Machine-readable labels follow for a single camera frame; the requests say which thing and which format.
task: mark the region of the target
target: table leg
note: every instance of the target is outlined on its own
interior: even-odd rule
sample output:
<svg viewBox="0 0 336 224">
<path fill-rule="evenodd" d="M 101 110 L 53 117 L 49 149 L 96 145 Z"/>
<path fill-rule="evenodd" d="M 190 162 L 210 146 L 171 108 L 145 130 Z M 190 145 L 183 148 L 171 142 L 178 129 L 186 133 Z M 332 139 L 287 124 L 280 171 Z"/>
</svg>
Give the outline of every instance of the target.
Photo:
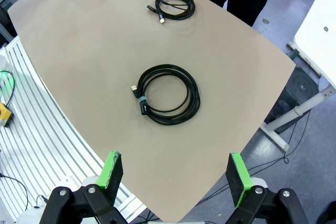
<svg viewBox="0 0 336 224">
<path fill-rule="evenodd" d="M 331 97 L 336 93 L 336 89 L 329 85 L 327 88 L 320 91 L 318 94 L 310 98 L 308 101 L 304 102 L 300 106 L 296 106 L 294 109 L 288 111 L 286 114 L 275 119 L 269 124 L 262 123 L 261 129 L 266 133 L 284 152 L 288 151 L 289 145 L 274 131 L 278 127 L 290 122 L 291 120 L 302 116 L 306 111 L 312 109 L 319 103 Z"/>
<path fill-rule="evenodd" d="M 298 56 L 300 54 L 298 49 L 294 49 L 294 51 L 290 54 L 289 58 L 291 60 L 294 60 L 296 58 L 296 56 Z"/>
</svg>

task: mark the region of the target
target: yellow object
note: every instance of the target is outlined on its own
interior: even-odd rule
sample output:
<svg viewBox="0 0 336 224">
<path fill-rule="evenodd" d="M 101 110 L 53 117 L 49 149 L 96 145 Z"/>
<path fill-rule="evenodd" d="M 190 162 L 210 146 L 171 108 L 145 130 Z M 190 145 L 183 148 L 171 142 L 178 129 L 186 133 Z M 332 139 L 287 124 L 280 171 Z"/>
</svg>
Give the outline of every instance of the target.
<svg viewBox="0 0 336 224">
<path fill-rule="evenodd" d="M 7 126 L 7 123 L 11 119 L 12 113 L 6 108 L 6 106 L 0 102 L 0 126 Z"/>
</svg>

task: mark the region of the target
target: black wire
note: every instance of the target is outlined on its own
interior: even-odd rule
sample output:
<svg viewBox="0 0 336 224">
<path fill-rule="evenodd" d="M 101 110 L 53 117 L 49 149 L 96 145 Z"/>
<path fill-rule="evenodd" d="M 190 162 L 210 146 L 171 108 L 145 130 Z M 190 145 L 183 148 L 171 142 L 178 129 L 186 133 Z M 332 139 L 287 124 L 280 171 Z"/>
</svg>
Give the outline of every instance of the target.
<svg viewBox="0 0 336 224">
<path fill-rule="evenodd" d="M 183 68 L 180 68 L 175 65 L 171 64 L 163 64 L 152 67 L 146 70 L 141 77 L 139 78 L 138 87 L 136 90 L 133 90 L 133 93 L 136 98 L 145 97 L 145 92 L 148 85 L 154 81 L 155 79 L 162 77 L 162 76 L 175 76 L 178 77 L 180 80 L 183 81 L 185 87 L 187 89 L 187 95 L 184 101 L 178 107 L 172 110 L 158 110 L 150 105 L 147 104 L 145 101 L 140 103 L 140 106 L 146 106 L 146 114 L 150 119 L 154 122 L 162 125 L 176 125 L 183 123 L 190 118 L 192 118 L 196 112 L 198 111 L 199 107 L 201 106 L 200 95 L 198 92 L 197 84 L 194 78 Z M 183 105 L 185 105 L 188 101 L 188 104 L 185 106 L 185 109 L 173 115 L 164 115 L 166 113 L 174 112 L 180 109 Z"/>
<path fill-rule="evenodd" d="M 264 166 L 264 165 L 270 164 L 270 165 L 264 167 L 263 169 L 261 169 L 261 170 L 255 172 L 255 173 L 253 173 L 253 174 L 251 174 L 250 176 L 253 176 L 253 175 L 257 174 L 257 173 L 260 173 L 260 172 L 263 171 L 263 170 L 266 170 L 268 167 L 271 167 L 272 165 L 276 164 L 276 163 L 279 162 L 280 160 L 284 160 L 284 162 L 285 162 L 285 158 L 288 160 L 288 162 L 285 162 L 285 163 L 286 163 L 286 164 L 289 163 L 289 159 L 288 159 L 287 157 L 288 157 L 289 155 L 291 155 L 291 154 L 292 154 L 292 153 L 299 147 L 299 145 L 300 145 L 300 143 L 301 143 L 301 141 L 302 141 L 302 138 L 303 138 L 303 136 L 304 136 L 304 134 L 305 134 L 306 128 L 307 128 L 307 124 L 308 124 L 309 116 L 310 116 L 310 111 L 309 111 L 309 113 L 308 113 L 307 120 L 306 120 L 306 124 L 305 124 L 305 127 L 304 127 L 304 129 L 303 129 L 301 138 L 300 138 L 298 144 L 296 145 L 296 147 L 294 148 L 294 150 L 291 151 L 289 154 L 284 155 L 283 157 L 277 158 L 277 159 L 275 159 L 275 160 L 272 160 L 272 161 L 269 161 L 269 162 L 266 162 L 266 163 L 263 163 L 263 164 L 261 164 L 261 165 L 257 165 L 257 166 L 254 166 L 254 167 L 248 169 L 248 171 L 250 171 L 250 170 L 255 169 L 255 168 L 257 168 L 257 167 L 260 167 L 260 166 Z M 296 124 L 295 124 L 295 126 L 294 126 L 294 128 L 293 128 L 292 134 L 291 134 L 290 139 L 289 139 L 288 142 L 291 141 L 291 138 L 292 138 L 292 136 L 293 136 L 293 132 L 294 132 L 295 127 L 296 127 Z M 217 191 L 215 191 L 214 193 L 212 193 L 212 194 L 209 195 L 208 197 L 206 197 L 206 198 L 200 200 L 195 206 L 198 206 L 198 205 L 202 204 L 203 202 L 206 202 L 207 200 L 209 200 L 209 199 L 211 199 L 211 198 L 217 196 L 218 194 L 224 192 L 224 191 L 227 190 L 228 188 L 229 188 L 228 184 L 222 186 L 220 189 L 218 189 Z"/>
<path fill-rule="evenodd" d="M 147 8 L 151 10 L 152 12 L 159 14 L 159 16 L 160 14 L 162 14 L 163 17 L 173 19 L 173 20 L 183 20 L 183 19 L 187 19 L 191 17 L 196 10 L 194 1 L 193 0 L 179 0 L 179 1 L 182 1 L 185 4 L 173 4 L 173 3 L 166 2 L 166 0 L 155 0 L 156 9 L 154 9 L 153 7 L 149 5 L 147 6 Z M 160 4 L 164 4 L 167 6 L 174 7 L 176 9 L 183 10 L 183 12 L 179 14 L 166 13 L 161 10 Z"/>
<path fill-rule="evenodd" d="M 100 221 L 98 220 L 97 216 L 94 216 L 96 223 L 100 223 Z"/>
<path fill-rule="evenodd" d="M 29 200 L 28 200 L 28 192 L 27 192 L 27 188 L 26 186 L 19 180 L 17 180 L 16 178 L 12 178 L 12 177 L 9 177 L 9 176 L 6 176 L 6 175 L 3 175 L 2 173 L 0 173 L 0 178 L 10 178 L 12 180 L 15 180 L 16 182 L 18 182 L 19 184 L 21 184 L 23 186 L 23 188 L 25 189 L 26 191 L 26 198 L 27 198 L 27 204 L 26 204 L 26 209 L 25 211 L 28 209 L 28 203 L 29 203 Z"/>
<path fill-rule="evenodd" d="M 144 217 L 142 217 L 142 216 L 138 216 L 138 217 L 140 217 L 140 218 L 142 218 L 142 219 L 145 219 L 144 221 L 140 221 L 140 222 L 136 222 L 135 224 L 145 224 L 145 223 L 147 223 L 148 221 L 156 221 L 156 220 L 159 220 L 159 218 L 155 218 L 155 219 L 152 219 L 153 217 L 154 217 L 154 213 L 152 214 L 152 216 L 149 218 L 149 215 L 151 214 L 151 210 L 148 212 L 148 215 L 147 215 L 147 218 L 144 218 Z"/>
<path fill-rule="evenodd" d="M 7 71 L 7 70 L 2 70 L 2 71 L 0 71 L 0 73 L 9 73 L 11 76 L 12 76 L 12 78 L 13 78 L 13 88 L 12 88 L 12 93 L 11 93 L 11 95 L 10 95 L 10 97 L 9 97 L 9 99 L 8 99 L 8 101 L 7 101 L 7 103 L 6 103 L 6 107 L 9 105 L 9 103 L 11 102 L 11 100 L 12 100 L 12 97 L 13 97 L 13 94 L 14 94 L 14 89 L 15 89 L 15 79 L 14 79 L 14 76 L 13 76 L 13 74 L 12 74 L 12 72 L 10 72 L 10 71 Z"/>
</svg>

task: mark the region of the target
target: metal frame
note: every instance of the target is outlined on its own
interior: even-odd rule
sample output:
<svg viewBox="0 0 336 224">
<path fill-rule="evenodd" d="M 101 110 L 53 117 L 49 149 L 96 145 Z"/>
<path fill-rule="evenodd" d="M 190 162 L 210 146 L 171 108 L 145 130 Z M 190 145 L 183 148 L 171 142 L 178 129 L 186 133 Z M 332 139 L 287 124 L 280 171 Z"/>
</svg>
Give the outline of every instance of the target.
<svg viewBox="0 0 336 224">
<path fill-rule="evenodd" d="M 0 171 L 25 184 L 30 208 L 38 194 L 48 196 L 64 181 L 72 180 L 79 188 L 86 177 L 100 174 L 104 162 L 64 115 L 35 71 L 19 37 L 2 48 L 0 56 L 6 58 L 5 69 L 13 72 L 16 82 L 9 105 L 13 120 L 9 127 L 0 129 Z M 7 86 L 1 84 L 2 102 L 11 92 Z M 0 187 L 0 197 L 16 221 L 24 211 L 25 192 L 10 179 L 0 179 Z M 114 206 L 127 222 L 146 208 L 123 184 Z"/>
<path fill-rule="evenodd" d="M 262 123 L 261 129 L 268 135 L 284 152 L 287 152 L 289 149 L 289 145 L 283 140 L 274 130 L 278 127 L 290 122 L 291 120 L 302 116 L 306 111 L 311 110 L 316 105 L 330 98 L 332 95 L 336 93 L 336 89 L 329 85 L 327 88 L 320 91 L 318 94 L 313 96 L 308 101 L 304 102 L 300 106 L 296 106 L 294 109 L 288 111 L 286 114 L 281 117 L 275 119 L 269 124 Z"/>
<path fill-rule="evenodd" d="M 299 49 L 297 49 L 296 45 L 292 41 L 288 42 L 287 46 L 293 49 L 293 53 L 290 54 L 289 56 L 290 59 L 294 60 L 296 56 L 300 56 L 301 59 L 304 60 L 315 71 L 315 73 L 318 76 L 322 76 L 322 73 L 319 67 L 314 62 L 311 62 L 310 60 L 308 60 L 306 56 L 302 52 L 300 52 Z"/>
</svg>

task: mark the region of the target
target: table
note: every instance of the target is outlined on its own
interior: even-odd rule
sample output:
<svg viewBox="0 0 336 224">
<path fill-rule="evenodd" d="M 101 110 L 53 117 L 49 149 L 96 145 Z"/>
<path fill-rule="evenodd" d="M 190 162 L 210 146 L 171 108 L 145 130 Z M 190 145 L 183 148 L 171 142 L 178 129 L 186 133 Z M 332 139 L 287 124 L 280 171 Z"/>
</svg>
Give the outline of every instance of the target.
<svg viewBox="0 0 336 224">
<path fill-rule="evenodd" d="M 102 160 L 119 150 L 123 183 L 170 222 L 222 176 L 229 152 L 242 151 L 295 66 L 227 11 L 194 1 L 190 19 L 164 24 L 146 8 L 154 0 L 20 0 L 9 9 L 70 122 Z M 198 113 L 172 127 L 142 116 L 131 91 L 142 72 L 162 63 L 186 69 L 201 96 Z M 184 94 L 182 83 L 166 77 L 147 95 L 166 109 Z"/>
<path fill-rule="evenodd" d="M 295 107 L 273 122 L 264 123 L 261 126 L 261 129 L 284 151 L 287 151 L 289 146 L 274 130 L 303 115 L 336 93 L 335 15 L 334 0 L 315 0 L 294 36 L 293 48 L 300 52 L 302 58 L 313 66 L 317 73 L 322 73 L 330 85 L 302 105 Z"/>
</svg>

